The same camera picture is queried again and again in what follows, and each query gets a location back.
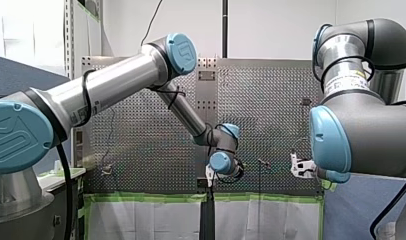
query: metal rod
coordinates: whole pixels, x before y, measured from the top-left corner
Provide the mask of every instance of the metal rod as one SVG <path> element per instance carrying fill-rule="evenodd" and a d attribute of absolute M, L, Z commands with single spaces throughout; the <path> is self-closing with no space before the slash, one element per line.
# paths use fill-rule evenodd
<path fill-rule="evenodd" d="M 197 115 L 184 96 L 178 94 L 177 87 L 173 82 L 158 89 L 158 95 L 162 100 L 171 106 L 170 110 L 187 128 L 194 137 L 201 135 L 206 130 L 206 124 Z"/>
<path fill-rule="evenodd" d="M 228 0 L 222 4 L 222 58 L 228 58 Z"/>

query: white wall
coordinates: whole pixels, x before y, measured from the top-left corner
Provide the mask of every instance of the white wall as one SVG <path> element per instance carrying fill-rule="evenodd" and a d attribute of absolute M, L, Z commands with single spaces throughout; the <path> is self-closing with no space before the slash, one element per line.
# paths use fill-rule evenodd
<path fill-rule="evenodd" d="M 319 26 L 335 23 L 331 0 L 229 1 L 229 57 L 311 59 Z"/>
<path fill-rule="evenodd" d="M 337 24 L 371 18 L 392 19 L 406 28 L 406 0 L 337 0 Z M 406 99 L 406 75 L 399 99 Z"/>
<path fill-rule="evenodd" d="M 103 26 L 115 56 L 139 49 L 159 0 L 103 1 Z M 309 59 L 312 38 L 335 21 L 331 0 L 229 1 L 229 57 Z M 148 40 L 183 32 L 201 56 L 222 53 L 222 0 L 165 0 Z"/>
<path fill-rule="evenodd" d="M 136 54 L 159 0 L 103 0 L 103 26 L 115 56 Z M 148 41 L 182 32 L 205 57 L 221 53 L 220 0 L 165 0 Z"/>
<path fill-rule="evenodd" d="M 0 1 L 0 57 L 65 75 L 63 3 Z"/>

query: silver arm segment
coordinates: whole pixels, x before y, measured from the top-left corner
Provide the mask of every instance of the silver arm segment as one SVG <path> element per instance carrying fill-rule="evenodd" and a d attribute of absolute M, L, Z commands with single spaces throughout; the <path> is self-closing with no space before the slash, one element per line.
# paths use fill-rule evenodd
<path fill-rule="evenodd" d="M 90 73 L 86 86 L 84 77 L 81 77 L 47 91 L 30 89 L 25 93 L 10 95 L 4 100 L 23 102 L 43 112 L 56 133 L 54 146 L 63 142 L 73 127 L 87 121 L 90 116 L 144 88 L 149 88 L 156 91 L 170 106 L 175 116 L 194 137 L 196 144 L 215 147 L 216 151 L 226 155 L 223 157 L 231 163 L 228 164 L 228 169 L 220 170 L 220 173 L 236 174 L 238 168 L 234 155 L 238 145 L 238 132 L 231 133 L 231 126 L 221 129 L 208 128 L 171 82 L 173 78 L 193 71 L 196 61 L 191 41 L 185 35 L 173 34 L 145 44 L 134 57 Z"/>

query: perforated metal panel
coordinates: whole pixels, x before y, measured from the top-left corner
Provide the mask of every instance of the perforated metal panel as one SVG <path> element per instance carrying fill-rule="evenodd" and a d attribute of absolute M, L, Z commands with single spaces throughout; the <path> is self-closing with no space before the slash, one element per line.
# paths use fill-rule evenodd
<path fill-rule="evenodd" d="M 221 183 L 218 191 L 319 194 L 317 180 L 290 172 L 291 148 L 308 135 L 308 112 L 319 102 L 310 62 L 220 59 L 218 74 L 218 122 L 240 126 L 237 156 L 246 165 L 241 181 Z M 310 106 L 302 105 L 303 98 L 311 100 Z M 296 148 L 299 157 L 311 157 L 309 142 Z M 261 167 L 258 159 L 272 169 Z"/>
<path fill-rule="evenodd" d="M 83 70 L 120 60 L 85 57 Z M 195 78 L 191 73 L 174 80 L 192 106 Z M 196 192 L 190 135 L 160 97 L 147 89 L 95 116 L 86 126 L 83 151 L 96 165 L 85 181 L 87 192 Z"/>
<path fill-rule="evenodd" d="M 83 71 L 121 59 L 86 57 Z M 204 121 L 241 128 L 238 157 L 246 165 L 245 176 L 232 185 L 220 183 L 216 191 L 320 194 L 316 180 L 298 179 L 290 172 L 291 147 L 308 135 L 308 112 L 320 97 L 310 62 L 210 60 L 210 68 L 204 66 L 209 59 L 201 59 L 195 73 L 175 81 L 184 87 L 190 104 L 196 102 Z M 213 80 L 206 74 L 211 71 L 216 73 Z M 303 98 L 311 104 L 302 105 Z M 196 166 L 202 167 L 205 149 L 191 143 L 190 135 L 155 93 L 143 90 L 112 109 L 115 115 L 108 109 L 85 130 L 84 156 L 96 165 L 88 173 L 86 191 L 196 192 L 196 170 L 199 176 L 202 172 Z M 296 147 L 299 157 L 310 158 L 308 142 Z M 270 162 L 272 169 L 260 167 L 258 159 Z"/>

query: green tape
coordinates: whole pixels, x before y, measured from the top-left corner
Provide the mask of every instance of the green tape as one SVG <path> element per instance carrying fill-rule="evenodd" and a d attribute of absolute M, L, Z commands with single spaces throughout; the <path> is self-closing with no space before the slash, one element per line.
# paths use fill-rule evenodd
<path fill-rule="evenodd" d="M 322 201 L 319 202 L 319 232 L 318 232 L 318 237 L 319 240 L 324 239 L 324 198 L 322 198 Z"/>
<path fill-rule="evenodd" d="M 321 197 L 298 197 L 281 194 L 258 194 L 258 193 L 215 193 L 215 201 L 217 202 L 234 202 L 234 201 L 250 201 L 263 200 L 275 202 L 293 202 L 293 203 L 310 203 L 319 204 L 319 240 L 323 237 L 324 224 L 324 198 Z M 206 194 L 147 194 L 147 193 L 97 193 L 84 194 L 85 206 L 84 209 L 78 211 L 81 216 L 83 211 L 85 216 L 85 239 L 88 239 L 89 218 L 92 203 L 99 202 L 147 202 L 147 203 L 198 203 L 206 201 Z"/>
<path fill-rule="evenodd" d="M 329 190 L 331 192 L 334 192 L 336 190 L 336 188 L 337 188 L 337 183 L 332 183 L 332 182 L 330 182 L 328 180 L 322 180 L 322 187 L 325 190 Z"/>
<path fill-rule="evenodd" d="M 84 222 L 85 222 L 85 233 L 84 233 L 84 238 L 85 240 L 88 240 L 88 231 L 89 231 L 89 222 L 90 222 L 90 211 L 91 211 L 91 202 L 85 200 L 85 204 L 84 204 L 84 210 L 85 210 L 85 218 L 84 218 Z"/>
<path fill-rule="evenodd" d="M 84 216 L 85 216 L 85 209 L 84 208 L 78 209 L 78 218 L 82 218 Z"/>
<path fill-rule="evenodd" d="M 275 202 L 319 203 L 323 201 L 321 199 L 317 197 L 297 197 L 268 193 L 260 195 L 258 193 L 215 193 L 215 201 L 217 202 L 264 200 Z"/>
<path fill-rule="evenodd" d="M 88 14 L 90 17 L 94 18 L 97 22 L 100 22 L 100 19 L 98 19 L 97 16 L 95 16 L 94 14 L 92 14 L 86 7 L 84 7 L 81 3 L 78 2 L 78 6 L 80 6 L 86 14 Z"/>
<path fill-rule="evenodd" d="M 149 202 L 149 203 L 195 203 L 206 201 L 205 194 L 146 194 L 116 192 L 110 194 L 86 194 L 89 202 Z"/>

